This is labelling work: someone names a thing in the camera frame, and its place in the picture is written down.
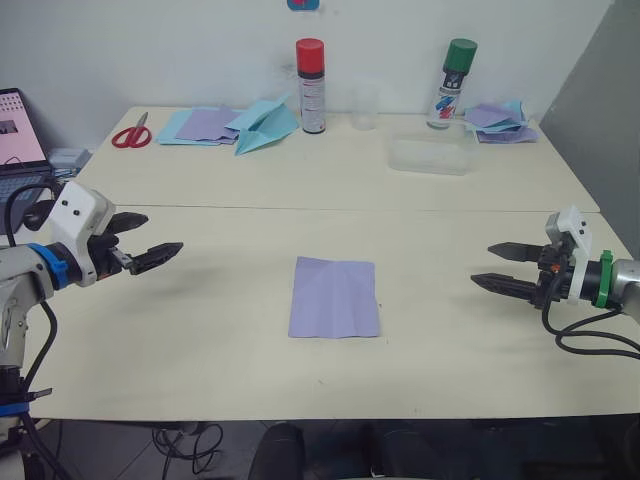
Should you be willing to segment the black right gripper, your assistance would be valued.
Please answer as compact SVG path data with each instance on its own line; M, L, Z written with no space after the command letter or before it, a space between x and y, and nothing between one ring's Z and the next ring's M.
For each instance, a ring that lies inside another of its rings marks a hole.
M539 269L537 283L496 273L474 274L470 279L491 293L526 300L542 310L548 298L555 301L561 299L560 291L575 246L570 239L544 246L517 242L494 244L487 248L494 255L509 261L536 263Z

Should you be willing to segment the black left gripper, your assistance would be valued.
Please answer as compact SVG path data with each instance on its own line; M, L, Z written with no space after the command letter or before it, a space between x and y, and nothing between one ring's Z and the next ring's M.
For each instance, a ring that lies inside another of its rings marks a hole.
M137 229L149 221L140 213L116 213L101 235L92 235L88 241L88 252L93 262L98 280L116 275L123 270L131 275L140 275L157 268L173 257L183 248L182 242L163 243L148 249L144 254L131 257L118 248L118 234Z

